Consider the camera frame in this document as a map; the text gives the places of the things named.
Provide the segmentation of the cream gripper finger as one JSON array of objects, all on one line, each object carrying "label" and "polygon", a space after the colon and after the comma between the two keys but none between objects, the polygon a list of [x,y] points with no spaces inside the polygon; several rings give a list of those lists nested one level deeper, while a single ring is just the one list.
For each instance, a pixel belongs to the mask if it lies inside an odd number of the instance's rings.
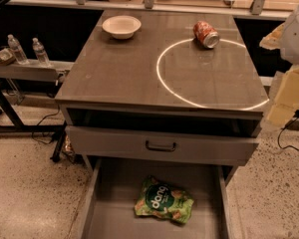
[{"label": "cream gripper finger", "polygon": [[259,43],[259,46],[267,50],[279,49],[283,29],[284,24],[280,24],[279,26],[277,26],[271,33],[262,38],[262,40]]},{"label": "cream gripper finger", "polygon": [[282,77],[266,120],[284,127],[299,110],[299,65],[293,65]]}]

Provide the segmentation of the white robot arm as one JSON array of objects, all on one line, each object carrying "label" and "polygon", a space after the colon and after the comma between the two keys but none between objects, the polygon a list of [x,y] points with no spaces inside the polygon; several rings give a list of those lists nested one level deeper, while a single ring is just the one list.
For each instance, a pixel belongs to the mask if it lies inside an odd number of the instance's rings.
[{"label": "white robot arm", "polygon": [[284,23],[263,37],[259,44],[267,50],[280,50],[283,60],[292,64],[283,75],[266,120],[284,127],[299,110],[299,5]]}]

